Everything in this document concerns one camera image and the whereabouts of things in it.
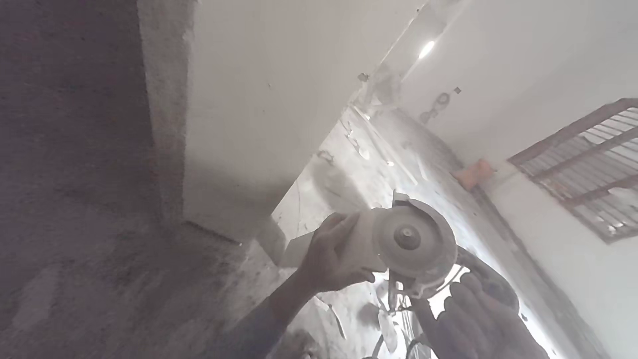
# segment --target wire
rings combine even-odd
[[[410,359],[410,353],[412,353],[412,349],[419,343],[417,339],[412,339],[405,353],[405,359]]]

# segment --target white wall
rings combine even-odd
[[[472,1],[403,82],[414,118],[459,87],[428,127],[453,149],[599,38],[635,22],[631,0]]]
[[[505,160],[605,103],[638,97],[636,39],[622,31],[576,54],[456,148],[498,169],[486,192],[615,359],[638,358],[638,238],[605,244]]]
[[[198,1],[186,220],[250,239],[423,3]]]

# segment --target metal window bars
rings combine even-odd
[[[638,236],[638,98],[604,105],[509,162],[605,242]]]

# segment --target grinder disc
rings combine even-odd
[[[392,207],[376,218],[373,246],[390,270],[421,283],[437,282],[456,260],[454,234],[432,207],[410,203],[414,205]]]

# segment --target light fixture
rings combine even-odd
[[[425,57],[430,51],[432,51],[432,48],[434,48],[434,41],[430,41],[423,46],[423,50],[421,50],[421,53],[419,54],[419,59]]]

